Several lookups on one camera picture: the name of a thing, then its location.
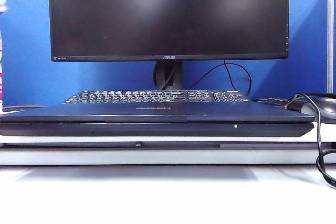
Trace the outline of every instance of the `monitor screen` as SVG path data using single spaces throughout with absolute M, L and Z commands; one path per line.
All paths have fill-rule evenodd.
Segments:
M 288 56 L 289 0 L 50 0 L 53 61 Z

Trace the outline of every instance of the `laptop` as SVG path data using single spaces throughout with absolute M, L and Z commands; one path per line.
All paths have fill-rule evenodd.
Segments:
M 70 103 L 0 115 L 5 136 L 292 137 L 314 116 L 256 102 Z

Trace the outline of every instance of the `monitor stand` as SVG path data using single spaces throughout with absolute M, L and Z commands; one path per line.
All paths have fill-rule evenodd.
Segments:
M 183 64 L 181 60 L 159 60 L 156 62 L 153 81 L 157 90 L 183 89 Z

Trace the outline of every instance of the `asus logo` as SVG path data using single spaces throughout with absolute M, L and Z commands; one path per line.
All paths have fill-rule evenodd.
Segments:
M 163 56 L 163 60 L 175 60 L 175 56 Z

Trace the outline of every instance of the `computer mouse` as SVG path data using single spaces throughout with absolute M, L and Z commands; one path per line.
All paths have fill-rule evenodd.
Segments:
M 316 98 L 312 99 L 313 102 L 320 109 L 321 113 L 321 123 L 336 124 L 336 99 L 334 98 Z M 302 106 L 301 113 L 314 115 L 315 121 L 317 121 L 317 113 L 313 105 L 309 102 Z

